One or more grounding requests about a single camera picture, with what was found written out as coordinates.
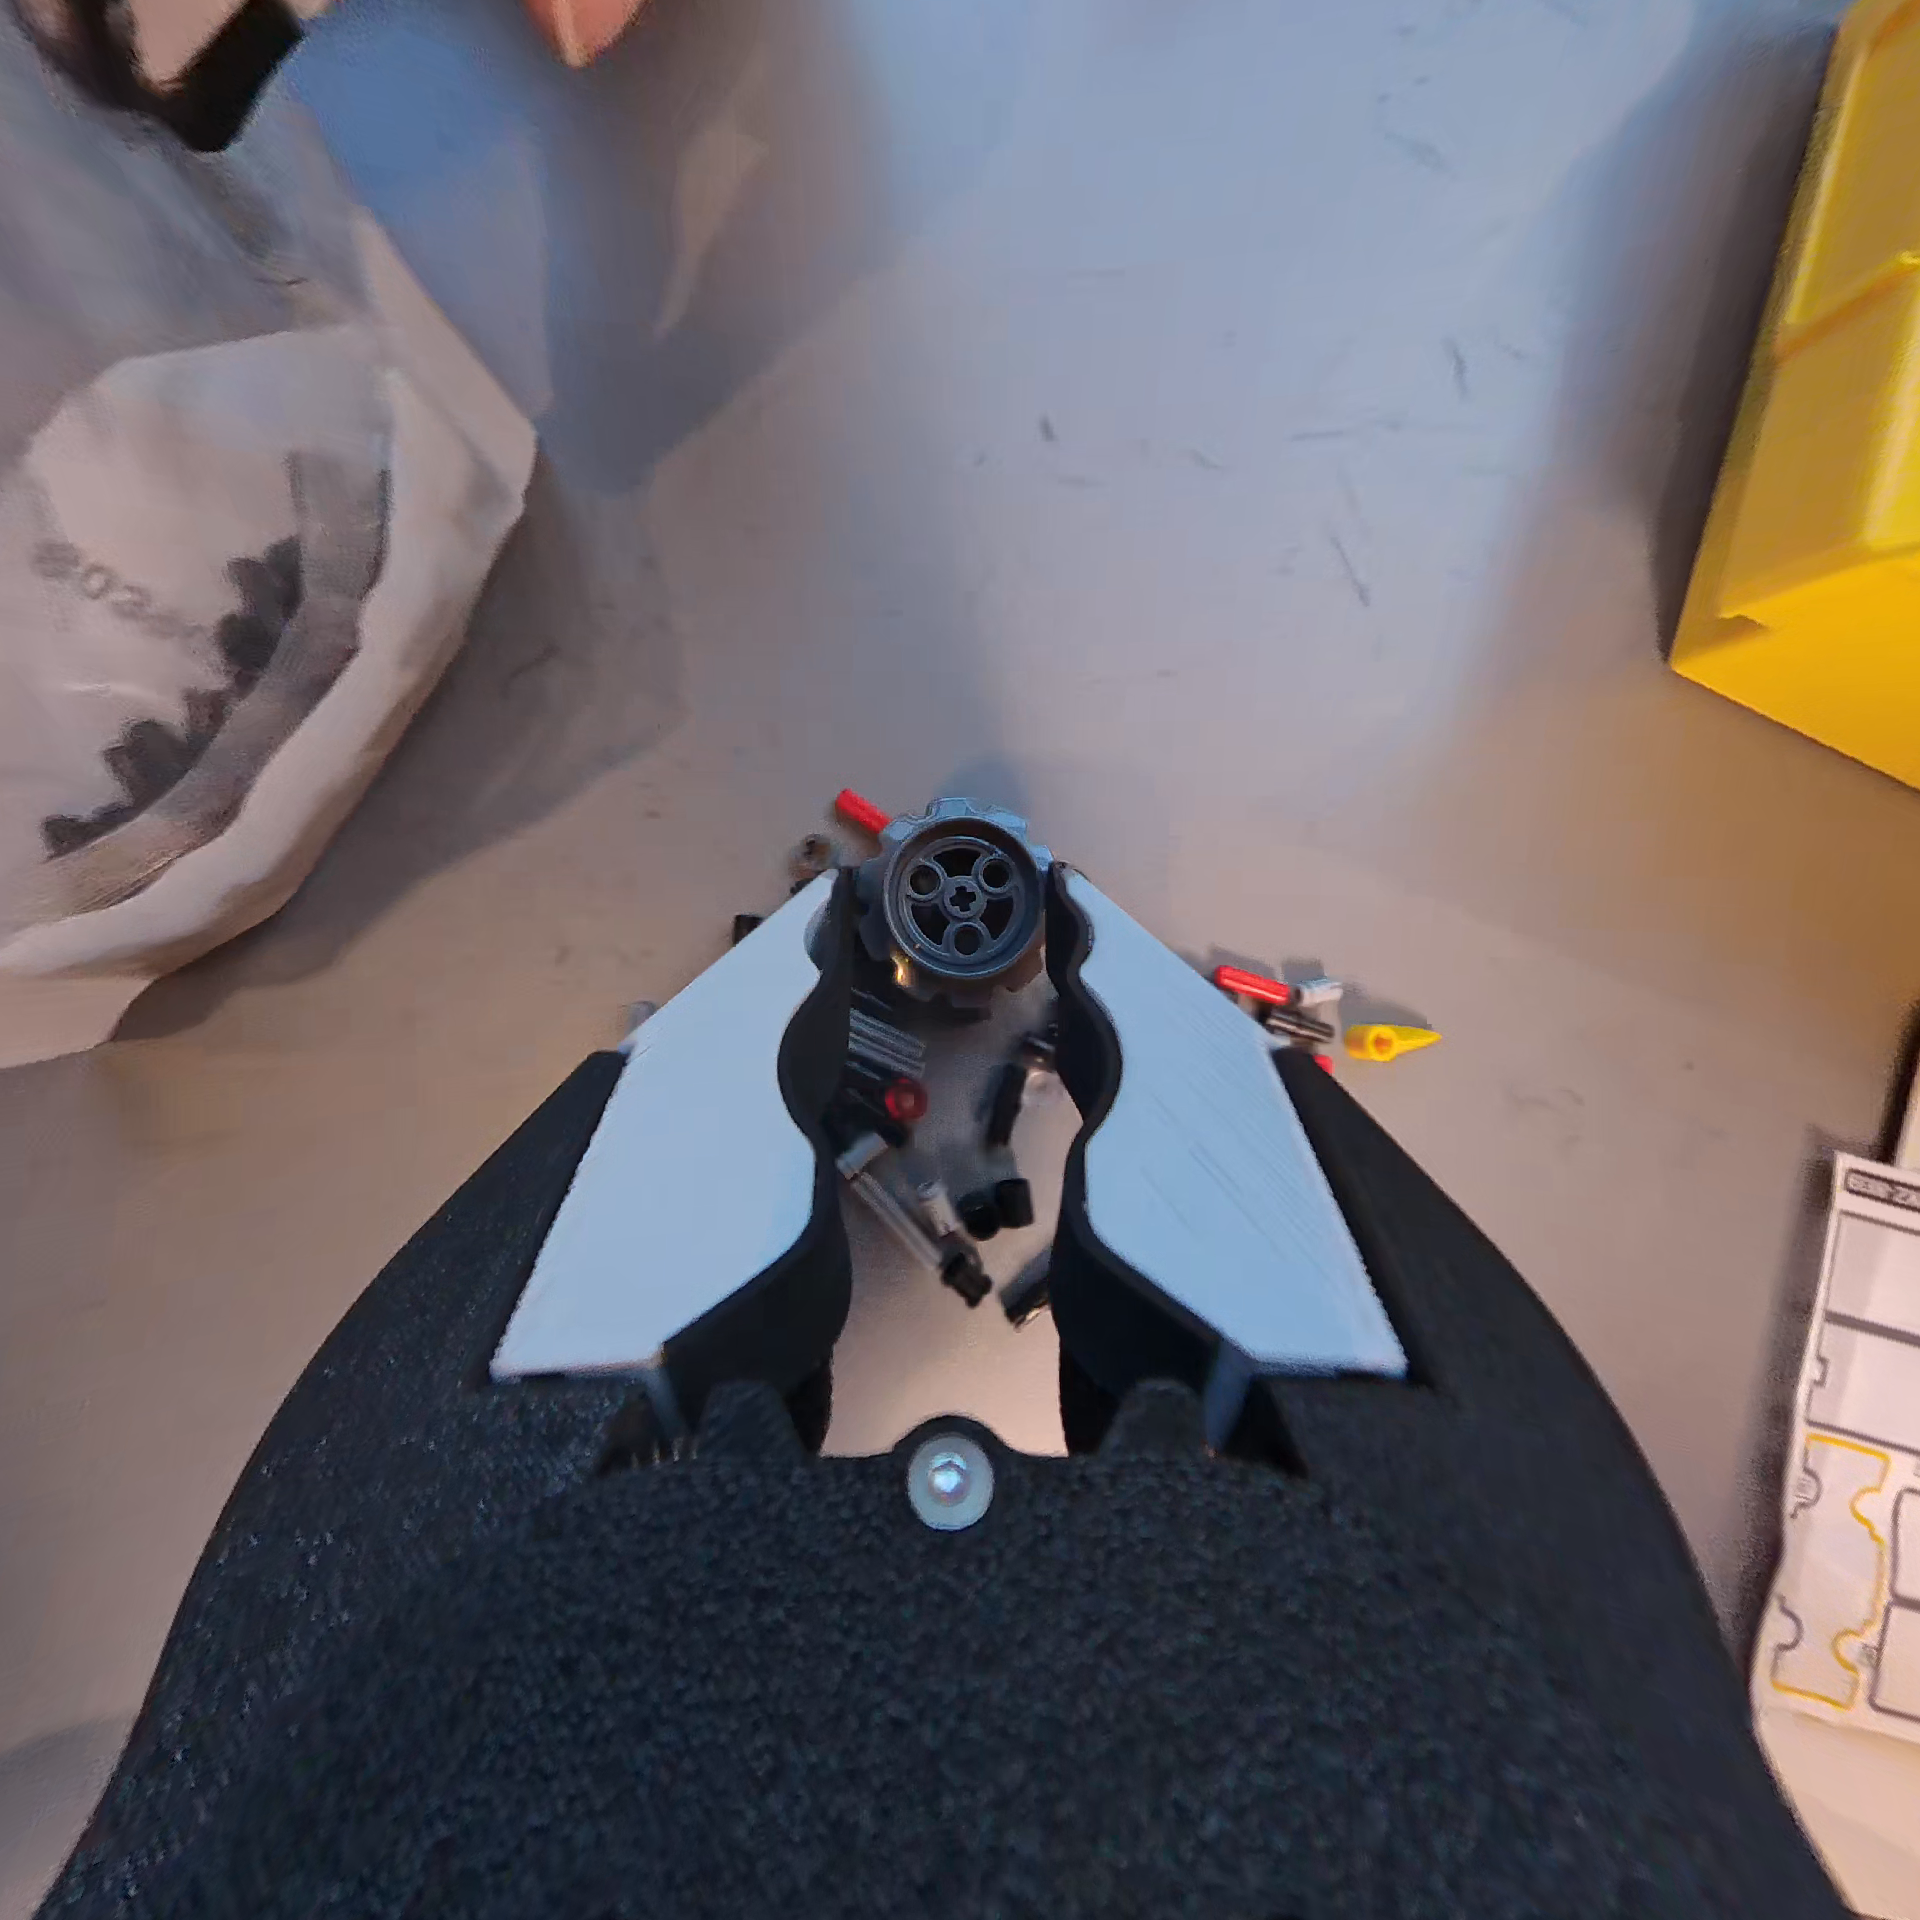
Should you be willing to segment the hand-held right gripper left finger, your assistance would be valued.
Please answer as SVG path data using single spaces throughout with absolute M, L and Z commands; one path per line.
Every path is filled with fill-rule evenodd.
M 828 1364 L 850 1303 L 825 1112 L 850 1026 L 854 910 L 850 874 L 814 880 L 633 1026 L 491 1354 L 493 1384 L 794 1393 Z

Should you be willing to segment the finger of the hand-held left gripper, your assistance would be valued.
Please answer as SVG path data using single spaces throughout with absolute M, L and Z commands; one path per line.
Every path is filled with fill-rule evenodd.
M 91 109 L 216 156 L 301 41 L 287 4 L 16 4 L 34 54 Z

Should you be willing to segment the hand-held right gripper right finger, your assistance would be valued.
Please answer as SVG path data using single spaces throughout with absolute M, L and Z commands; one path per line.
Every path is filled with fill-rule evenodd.
M 1407 1381 L 1260 1029 L 1070 868 L 1045 883 L 1044 956 L 1075 1109 L 1050 1238 L 1066 1358 L 1101 1393 Z

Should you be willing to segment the pile of mixed small plastic parts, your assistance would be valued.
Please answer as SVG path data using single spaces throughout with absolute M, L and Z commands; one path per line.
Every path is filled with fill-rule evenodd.
M 905 811 L 891 814 L 844 790 L 833 799 L 837 818 L 874 843 L 878 830 Z M 986 1277 L 961 1241 L 991 1241 L 1003 1235 L 1029 1235 L 1036 1203 L 1020 1175 L 1016 1135 L 1030 1095 L 1029 1085 L 1059 1076 L 1059 1009 L 1041 1009 L 1036 992 L 1020 987 L 1001 994 L 981 1015 L 956 1015 L 940 1004 L 921 1004 L 894 992 L 891 980 L 869 959 L 859 943 L 859 899 L 850 994 L 838 1092 L 828 1109 L 828 1135 L 837 1152 L 850 1152 L 850 1183 L 869 1193 L 870 1207 L 894 1221 L 899 1243 L 911 1243 L 913 1260 L 944 1275 L 968 1307 L 986 1296 Z M 1205 994 L 1230 1004 L 1230 1022 L 1257 1029 L 1260 1050 L 1272 1059 L 1300 1057 L 1330 1072 L 1328 1046 L 1340 1041 L 1340 985 L 1326 980 L 1285 981 L 1236 965 L 1216 965 Z M 1010 997 L 1020 1032 L 995 1015 Z M 1001 1037 L 1010 1044 L 1006 1059 L 986 1074 L 983 1046 Z M 1385 1065 L 1405 1052 L 1435 1044 L 1423 1026 L 1355 1024 L 1342 1029 L 1342 1046 L 1355 1062 Z M 894 1207 L 894 1190 L 869 1181 L 870 1153 L 899 1171 L 911 1190 L 911 1207 Z

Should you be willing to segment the grey round plastic wheel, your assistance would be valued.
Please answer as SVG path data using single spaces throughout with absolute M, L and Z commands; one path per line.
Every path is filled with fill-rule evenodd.
M 901 997 L 981 1015 L 1044 962 L 1049 873 L 1020 814 L 933 799 L 889 819 L 859 870 L 860 949 Z

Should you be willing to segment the clear plastic bag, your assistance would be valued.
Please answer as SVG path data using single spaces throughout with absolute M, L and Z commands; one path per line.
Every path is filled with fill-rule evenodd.
M 191 156 L 5 6 L 5 1067 L 280 911 L 460 652 L 536 437 L 272 80 Z

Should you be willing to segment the grey desk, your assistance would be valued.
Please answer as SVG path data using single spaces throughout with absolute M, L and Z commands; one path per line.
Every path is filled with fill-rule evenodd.
M 1353 1092 L 1573 1333 L 1728 1640 L 1914 795 L 1667 670 L 1840 6 L 338 6 L 277 76 L 531 419 L 298 895 L 5 1074 L 5 1916 L 262 1429 L 838 788 L 1442 1044 Z

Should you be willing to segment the person's left hand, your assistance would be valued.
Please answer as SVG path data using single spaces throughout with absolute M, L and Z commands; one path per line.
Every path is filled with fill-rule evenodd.
M 599 60 L 631 29 L 649 4 L 553 0 L 523 4 L 551 56 L 569 70 Z

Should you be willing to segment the yellow storage bin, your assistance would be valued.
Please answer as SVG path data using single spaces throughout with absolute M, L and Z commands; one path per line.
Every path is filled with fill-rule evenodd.
M 1918 788 L 1918 6 L 1838 26 L 1670 667 Z

